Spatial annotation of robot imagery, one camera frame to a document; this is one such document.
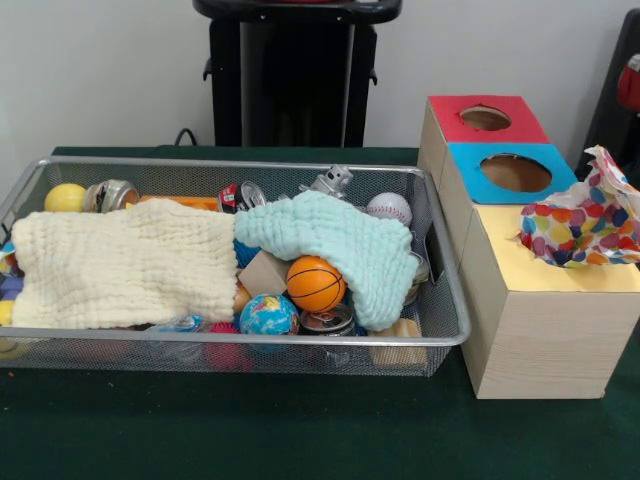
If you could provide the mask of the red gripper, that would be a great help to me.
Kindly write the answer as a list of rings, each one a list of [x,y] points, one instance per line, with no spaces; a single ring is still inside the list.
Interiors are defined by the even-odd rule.
[[[624,108],[640,111],[640,55],[632,55],[621,71],[617,84],[617,101]]]

